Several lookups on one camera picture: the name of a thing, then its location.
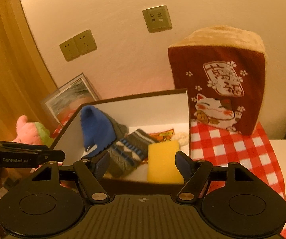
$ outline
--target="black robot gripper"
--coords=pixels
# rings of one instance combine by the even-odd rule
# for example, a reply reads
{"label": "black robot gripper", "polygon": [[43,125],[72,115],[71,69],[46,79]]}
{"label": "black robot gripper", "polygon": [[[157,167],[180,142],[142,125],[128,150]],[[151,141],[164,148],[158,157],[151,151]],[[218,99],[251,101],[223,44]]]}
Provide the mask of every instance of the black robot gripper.
{"label": "black robot gripper", "polygon": [[[98,182],[108,153],[73,166],[48,162],[0,199],[5,238],[282,238],[286,202],[241,164],[215,167],[181,151],[175,163],[185,185],[173,199],[110,198]],[[78,192],[60,180],[75,181]],[[207,194],[213,181],[226,183]]]}

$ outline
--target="lucky cat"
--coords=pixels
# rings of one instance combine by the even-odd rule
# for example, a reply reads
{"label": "lucky cat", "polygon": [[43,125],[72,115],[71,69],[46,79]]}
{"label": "lucky cat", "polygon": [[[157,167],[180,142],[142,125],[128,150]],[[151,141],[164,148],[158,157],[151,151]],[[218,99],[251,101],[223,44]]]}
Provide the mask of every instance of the lucky cat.
{"label": "lucky cat", "polygon": [[195,117],[201,123],[214,127],[236,131],[233,127],[242,117],[241,112],[234,112],[230,99],[207,98],[198,93],[196,96]]}

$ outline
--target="silver bolt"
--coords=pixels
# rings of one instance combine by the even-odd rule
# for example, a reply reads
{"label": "silver bolt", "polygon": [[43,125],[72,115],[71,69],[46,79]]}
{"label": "silver bolt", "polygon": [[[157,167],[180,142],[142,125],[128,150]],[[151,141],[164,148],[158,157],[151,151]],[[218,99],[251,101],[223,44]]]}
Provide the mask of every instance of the silver bolt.
{"label": "silver bolt", "polygon": [[107,198],[107,195],[102,192],[97,192],[92,194],[91,198],[93,198],[94,200],[104,200]]}
{"label": "silver bolt", "polygon": [[182,200],[192,200],[194,198],[194,195],[192,193],[185,192],[181,193],[179,195],[179,198]]}

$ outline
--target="double wall outlet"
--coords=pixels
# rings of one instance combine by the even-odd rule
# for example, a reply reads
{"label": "double wall outlet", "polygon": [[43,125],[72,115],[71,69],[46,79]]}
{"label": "double wall outlet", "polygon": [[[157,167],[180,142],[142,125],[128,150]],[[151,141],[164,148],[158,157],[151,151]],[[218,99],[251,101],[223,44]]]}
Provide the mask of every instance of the double wall outlet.
{"label": "double wall outlet", "polygon": [[96,42],[90,30],[86,30],[73,38],[60,44],[61,51],[67,61],[71,61],[80,55],[96,50]]}
{"label": "double wall outlet", "polygon": [[71,61],[80,56],[80,52],[74,42],[74,39],[68,39],[60,44],[61,51],[67,61]]}
{"label": "double wall outlet", "polygon": [[168,30],[172,23],[166,5],[157,6],[142,11],[147,29],[150,33]]}

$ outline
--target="framed picture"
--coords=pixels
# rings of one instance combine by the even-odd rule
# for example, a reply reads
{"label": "framed picture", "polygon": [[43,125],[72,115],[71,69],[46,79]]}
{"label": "framed picture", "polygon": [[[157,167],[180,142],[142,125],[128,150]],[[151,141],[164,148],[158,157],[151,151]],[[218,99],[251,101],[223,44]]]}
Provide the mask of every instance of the framed picture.
{"label": "framed picture", "polygon": [[53,118],[64,126],[64,121],[83,103],[98,101],[99,96],[84,74],[72,79],[42,102]]}

